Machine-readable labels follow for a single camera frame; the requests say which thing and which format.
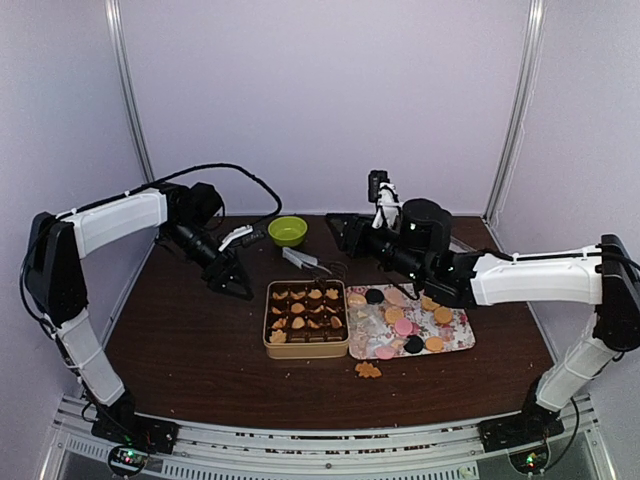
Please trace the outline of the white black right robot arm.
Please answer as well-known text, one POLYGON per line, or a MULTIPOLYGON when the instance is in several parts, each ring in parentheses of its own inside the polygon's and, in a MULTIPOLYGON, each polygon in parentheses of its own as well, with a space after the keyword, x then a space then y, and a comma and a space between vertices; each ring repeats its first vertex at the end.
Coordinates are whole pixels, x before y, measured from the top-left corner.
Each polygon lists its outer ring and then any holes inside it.
POLYGON ((400 223, 329 213, 325 221, 340 251, 371 257, 449 308, 503 303, 591 305, 586 331, 564 359, 530 386, 521 411, 486 420, 478 430, 486 452, 543 442, 562 431, 561 410, 615 358, 639 346, 639 266, 615 235, 578 250, 531 255, 450 248, 451 215, 427 199, 399 209, 400 223))

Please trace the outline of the metal serving tongs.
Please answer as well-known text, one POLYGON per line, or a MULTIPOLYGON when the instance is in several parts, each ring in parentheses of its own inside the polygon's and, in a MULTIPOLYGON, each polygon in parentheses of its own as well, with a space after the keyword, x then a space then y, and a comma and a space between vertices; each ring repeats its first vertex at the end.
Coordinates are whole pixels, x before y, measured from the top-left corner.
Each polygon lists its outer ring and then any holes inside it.
POLYGON ((347 266, 339 261, 323 261, 290 247, 282 248, 282 257, 315 278, 344 279, 347 275, 347 266))

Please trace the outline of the gold cookie tin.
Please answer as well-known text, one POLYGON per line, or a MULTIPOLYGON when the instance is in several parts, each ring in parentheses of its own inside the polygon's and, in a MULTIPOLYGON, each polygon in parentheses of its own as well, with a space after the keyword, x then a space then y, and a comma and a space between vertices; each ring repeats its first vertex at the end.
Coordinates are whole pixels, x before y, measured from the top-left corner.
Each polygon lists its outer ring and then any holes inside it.
POLYGON ((334 359, 347 355, 349 327, 340 280, 274 281, 266 290, 263 343, 274 360, 334 359), (282 302, 272 292, 290 291, 282 302))

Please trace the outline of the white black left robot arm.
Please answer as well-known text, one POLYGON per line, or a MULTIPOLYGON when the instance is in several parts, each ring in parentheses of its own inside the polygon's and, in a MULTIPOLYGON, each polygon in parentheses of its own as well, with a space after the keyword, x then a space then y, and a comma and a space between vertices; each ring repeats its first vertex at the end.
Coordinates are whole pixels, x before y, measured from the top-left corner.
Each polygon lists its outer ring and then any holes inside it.
POLYGON ((23 306, 56 343, 67 366, 81 381, 98 412, 94 423, 106 427, 123 444, 137 442, 144 424, 135 415, 133 395, 112 367, 91 325, 81 262, 106 245, 154 229, 200 267, 208 289, 252 299, 250 280, 237 249, 263 237, 258 224, 275 218, 282 210, 282 200, 245 168, 226 167, 263 188, 276 207, 220 241, 211 237, 207 225, 224 207, 221 196, 211 184, 199 182, 187 187, 176 183, 177 173, 66 212, 42 212, 32 221, 19 274, 23 306))

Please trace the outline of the pink round cookie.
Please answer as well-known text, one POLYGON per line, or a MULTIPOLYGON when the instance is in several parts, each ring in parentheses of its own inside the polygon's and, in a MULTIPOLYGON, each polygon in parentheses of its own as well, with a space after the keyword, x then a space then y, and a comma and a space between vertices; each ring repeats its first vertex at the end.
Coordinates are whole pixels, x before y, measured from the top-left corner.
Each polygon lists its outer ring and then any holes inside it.
POLYGON ((413 331, 413 324, 406 318, 397 320, 394 324, 394 330, 401 337, 409 336, 413 331))

